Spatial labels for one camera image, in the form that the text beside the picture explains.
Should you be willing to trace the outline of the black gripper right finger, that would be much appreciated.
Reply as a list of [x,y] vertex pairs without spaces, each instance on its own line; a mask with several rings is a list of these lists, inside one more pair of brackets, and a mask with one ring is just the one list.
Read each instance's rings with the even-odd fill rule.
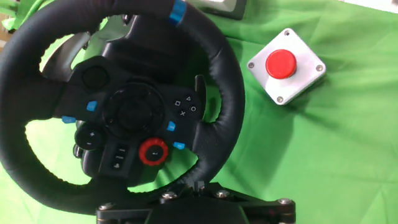
[[295,223],[295,202],[289,198],[266,201],[222,187],[217,182],[199,182],[199,195],[237,205],[242,208],[248,223]]

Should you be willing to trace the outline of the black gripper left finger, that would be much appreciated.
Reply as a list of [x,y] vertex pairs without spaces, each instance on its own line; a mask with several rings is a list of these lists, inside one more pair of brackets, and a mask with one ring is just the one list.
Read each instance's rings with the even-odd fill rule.
[[192,198],[200,194],[200,182],[178,184],[160,192],[153,199],[140,202],[109,202],[100,205],[96,210],[97,224],[144,223],[151,211],[159,205]]

